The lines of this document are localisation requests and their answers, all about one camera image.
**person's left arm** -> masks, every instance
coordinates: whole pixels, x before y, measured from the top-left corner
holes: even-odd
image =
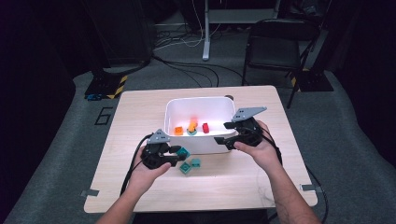
[[[140,155],[143,148],[141,147],[137,152],[134,166],[141,161]],[[131,174],[126,190],[96,223],[127,223],[140,197],[149,190],[154,180],[170,167],[169,162],[154,170],[150,170],[144,164],[137,165]]]

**white desk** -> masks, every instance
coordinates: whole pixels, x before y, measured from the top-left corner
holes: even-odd
[[[209,0],[205,0],[205,44],[202,59],[209,60],[210,36],[209,23],[254,23],[256,21],[276,18],[280,0],[274,8],[268,9],[210,9]]]
[[[163,129],[166,104],[176,98],[232,95],[235,109],[265,105],[256,119],[270,128],[282,152],[284,167],[296,188],[311,184],[299,148],[276,89],[272,86],[228,87],[160,91],[126,91],[120,98],[88,196],[87,213],[104,213],[120,195],[134,150],[147,134]],[[243,152],[191,155],[202,167],[184,175],[177,167],[160,176],[143,195],[135,212],[202,211],[274,207],[266,173]],[[315,192],[300,191],[309,205],[318,202]]]

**hand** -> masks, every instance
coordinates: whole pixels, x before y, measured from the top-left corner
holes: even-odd
[[[262,133],[267,138],[271,139],[271,136],[268,134],[269,130],[267,125],[260,120],[257,120],[257,122],[264,130],[267,131],[263,131]],[[233,146],[236,149],[246,152],[248,155],[250,155],[266,173],[270,172],[271,168],[275,168],[279,165],[281,166],[276,155],[276,150],[265,139],[262,139],[262,141],[256,147],[251,147],[241,142],[235,142]]]
[[[154,183],[154,180],[160,176],[165,174],[166,171],[169,170],[171,167],[171,163],[167,162],[166,164],[163,164],[161,167],[150,170],[148,167],[146,167],[140,158],[142,155],[142,151],[145,147],[139,148],[139,151],[136,154],[136,159],[134,161],[134,171],[131,174],[131,178],[129,179],[129,184],[125,192],[127,191],[132,191],[134,193],[138,193],[140,195],[143,195],[146,191],[149,190],[151,185]]]

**person's left hand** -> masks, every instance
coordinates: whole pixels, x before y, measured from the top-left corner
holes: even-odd
[[[126,191],[132,191],[134,193],[139,193],[140,195],[143,195],[146,191],[149,190],[151,185],[154,183],[154,180],[160,176],[165,174],[166,171],[169,170],[171,167],[171,163],[167,162],[166,164],[162,165],[161,167],[150,170],[148,167],[143,164],[142,159],[140,156],[142,155],[142,150],[145,147],[139,148],[139,151],[136,154],[136,158],[134,161],[134,171],[131,174],[131,178],[129,179],[129,184]]]

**chair backrest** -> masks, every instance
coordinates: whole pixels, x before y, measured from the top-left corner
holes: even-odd
[[[250,37],[270,37],[299,41],[316,39],[319,27],[312,21],[269,19],[256,22],[250,31]]]

